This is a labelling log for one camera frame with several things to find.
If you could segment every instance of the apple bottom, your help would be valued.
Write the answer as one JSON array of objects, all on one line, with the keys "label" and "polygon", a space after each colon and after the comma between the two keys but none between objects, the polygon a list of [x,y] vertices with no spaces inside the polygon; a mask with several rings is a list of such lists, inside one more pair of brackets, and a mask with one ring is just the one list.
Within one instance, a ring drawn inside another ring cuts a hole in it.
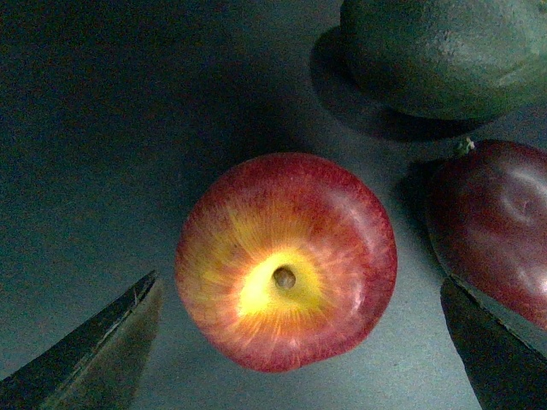
[{"label": "apple bottom", "polygon": [[[359,246],[333,253],[333,244],[322,242],[324,249],[300,243],[226,271],[232,284],[202,281],[203,298],[197,289],[179,291],[209,342],[243,367],[286,372],[345,353],[375,327],[393,281],[363,265],[370,257]],[[280,267],[296,277],[289,289],[275,280]]]},{"label": "apple bottom", "polygon": [[379,200],[312,155],[266,155],[226,173],[192,209],[176,251],[198,329],[243,367],[285,372],[342,354],[391,298],[397,251]]}]

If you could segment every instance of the table surface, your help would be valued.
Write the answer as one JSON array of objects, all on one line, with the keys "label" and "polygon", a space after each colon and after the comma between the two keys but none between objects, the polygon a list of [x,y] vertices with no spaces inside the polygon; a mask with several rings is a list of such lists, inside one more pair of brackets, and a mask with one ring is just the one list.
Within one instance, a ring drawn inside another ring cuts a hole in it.
[{"label": "table surface", "polygon": [[[416,170],[464,135],[546,149],[547,106],[485,124],[392,113],[363,97],[339,64],[341,3],[9,9],[0,378],[157,269],[166,299],[135,409],[479,409],[444,321],[444,273]],[[368,185],[391,218],[399,268],[364,343],[272,375],[238,367],[204,340],[173,272],[195,201],[230,166],[274,151],[324,156]]]}]

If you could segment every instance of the yellow patch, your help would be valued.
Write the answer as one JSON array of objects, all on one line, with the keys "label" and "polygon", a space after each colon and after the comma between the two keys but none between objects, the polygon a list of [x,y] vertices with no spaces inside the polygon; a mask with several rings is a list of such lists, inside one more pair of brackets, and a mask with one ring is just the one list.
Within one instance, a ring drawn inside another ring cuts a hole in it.
[{"label": "yellow patch", "polygon": [[[282,289],[275,283],[273,274],[279,267],[290,269],[296,283]],[[325,305],[318,267],[310,262],[309,255],[298,249],[284,249],[272,253],[255,266],[245,278],[239,297],[240,317],[257,313],[290,314],[321,309]]]}]

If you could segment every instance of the dark background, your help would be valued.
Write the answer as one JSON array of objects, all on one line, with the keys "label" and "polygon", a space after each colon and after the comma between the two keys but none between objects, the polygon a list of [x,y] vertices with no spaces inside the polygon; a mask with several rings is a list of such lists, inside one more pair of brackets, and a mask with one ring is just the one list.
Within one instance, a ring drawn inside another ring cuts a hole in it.
[{"label": "dark background", "polygon": [[[0,11],[0,378],[152,269],[167,285],[135,408],[479,409],[439,301],[422,164],[463,135],[547,148],[547,106],[419,120],[363,97],[339,61],[341,1],[12,2]],[[193,203],[274,151],[346,167],[384,203],[397,288],[358,348],[283,375],[215,352],[174,289]]]}]

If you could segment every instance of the red apple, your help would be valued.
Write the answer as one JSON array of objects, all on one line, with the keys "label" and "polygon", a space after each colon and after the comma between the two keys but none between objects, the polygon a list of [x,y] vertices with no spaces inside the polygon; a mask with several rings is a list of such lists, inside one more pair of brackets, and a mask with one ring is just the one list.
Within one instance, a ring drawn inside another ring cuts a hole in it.
[{"label": "red apple", "polygon": [[547,154],[475,143],[433,176],[426,221],[446,272],[547,330]]},{"label": "red apple", "polygon": [[176,251],[181,300],[239,365],[285,372],[358,345],[395,285],[391,223],[374,193],[308,154],[259,156],[199,200]]}]

